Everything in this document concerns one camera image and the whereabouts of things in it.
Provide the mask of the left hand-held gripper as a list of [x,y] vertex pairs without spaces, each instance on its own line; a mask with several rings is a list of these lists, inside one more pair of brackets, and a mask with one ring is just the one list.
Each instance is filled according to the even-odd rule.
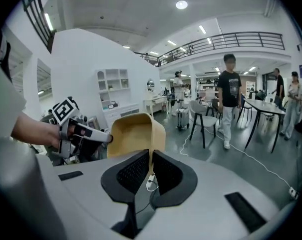
[[84,139],[88,126],[87,117],[79,111],[71,96],[52,108],[51,122],[58,126],[58,147],[51,148],[51,154],[62,159],[77,156],[80,162],[93,162],[102,159],[100,154],[104,143],[111,143],[113,136],[109,132],[93,129],[91,140]]

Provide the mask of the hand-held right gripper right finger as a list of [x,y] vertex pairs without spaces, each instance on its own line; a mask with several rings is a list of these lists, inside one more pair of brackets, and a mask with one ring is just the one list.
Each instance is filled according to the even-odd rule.
[[197,187],[195,171],[159,150],[153,151],[152,162],[159,191],[151,201],[152,206],[166,208],[181,205]]

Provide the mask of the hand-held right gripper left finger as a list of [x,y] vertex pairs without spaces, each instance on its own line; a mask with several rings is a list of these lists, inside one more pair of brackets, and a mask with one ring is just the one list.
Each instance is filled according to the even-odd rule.
[[148,172],[149,150],[144,149],[107,169],[101,185],[113,201],[132,204]]

